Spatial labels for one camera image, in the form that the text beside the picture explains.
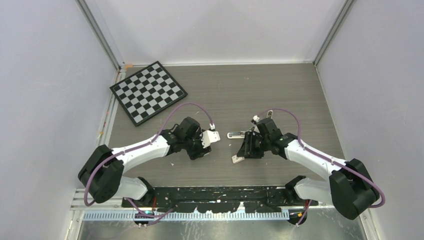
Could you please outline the small white staple box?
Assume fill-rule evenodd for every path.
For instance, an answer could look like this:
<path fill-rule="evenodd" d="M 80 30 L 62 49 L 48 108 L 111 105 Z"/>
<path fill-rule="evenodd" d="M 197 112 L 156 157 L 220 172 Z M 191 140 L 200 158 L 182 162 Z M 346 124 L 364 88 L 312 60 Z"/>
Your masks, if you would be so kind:
<path fill-rule="evenodd" d="M 244 161 L 244 160 L 245 160 L 245 158 L 244 158 L 243 156 L 233 155 L 233 156 L 231 157 L 231 160 L 232 160 L 232 163 L 233 163 L 233 164 L 237 164 L 237 163 L 240 163 L 241 161 Z"/>

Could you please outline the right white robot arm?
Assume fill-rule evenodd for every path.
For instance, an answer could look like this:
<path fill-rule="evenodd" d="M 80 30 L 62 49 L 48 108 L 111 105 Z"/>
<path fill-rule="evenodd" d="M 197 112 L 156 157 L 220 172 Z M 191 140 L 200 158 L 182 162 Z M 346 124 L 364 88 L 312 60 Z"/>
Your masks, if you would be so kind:
<path fill-rule="evenodd" d="M 265 152 L 271 152 L 307 167 L 323 179 L 298 176 L 287 183 L 285 198 L 291 205 L 314 200 L 334 206 L 342 216 L 353 220 L 383 198 L 360 160 L 346 161 L 310 147 L 292 133 L 283 134 L 271 118 L 256 119 L 253 125 L 245 132 L 235 158 L 261 159 Z"/>

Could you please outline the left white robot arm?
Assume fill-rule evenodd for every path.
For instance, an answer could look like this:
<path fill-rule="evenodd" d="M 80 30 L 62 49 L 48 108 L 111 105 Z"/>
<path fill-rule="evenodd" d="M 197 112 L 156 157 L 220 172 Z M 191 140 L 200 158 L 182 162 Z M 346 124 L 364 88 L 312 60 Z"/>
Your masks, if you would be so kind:
<path fill-rule="evenodd" d="M 155 198 L 155 190 L 143 177 L 125 177 L 124 173 L 147 161 L 185 150 L 190 160 L 211 152 L 212 143 L 220 140 L 213 124 L 202 129 L 198 121 L 186 117 L 171 129 L 161 130 L 151 138 L 118 148 L 98 146 L 77 178 L 85 186 L 86 197 L 101 204 L 113 197 L 131 199 L 141 207 L 148 207 Z"/>

